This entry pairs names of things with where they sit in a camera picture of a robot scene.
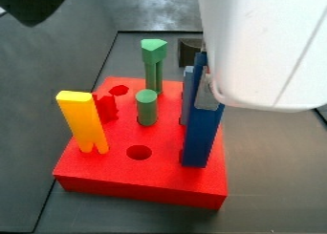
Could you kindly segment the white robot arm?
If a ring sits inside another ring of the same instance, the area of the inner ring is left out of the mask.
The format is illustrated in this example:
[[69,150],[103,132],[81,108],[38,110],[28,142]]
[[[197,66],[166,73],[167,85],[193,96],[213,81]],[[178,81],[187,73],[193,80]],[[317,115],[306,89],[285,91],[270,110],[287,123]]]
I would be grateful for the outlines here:
[[198,0],[214,95],[299,112],[327,104],[327,0]]

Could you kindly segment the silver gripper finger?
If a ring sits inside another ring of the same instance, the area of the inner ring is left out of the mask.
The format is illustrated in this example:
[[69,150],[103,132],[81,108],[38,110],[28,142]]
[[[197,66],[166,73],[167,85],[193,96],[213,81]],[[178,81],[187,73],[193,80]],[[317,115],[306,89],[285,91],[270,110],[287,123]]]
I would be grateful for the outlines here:
[[219,104],[211,91],[210,75],[203,73],[198,85],[194,107],[207,111],[217,111]]

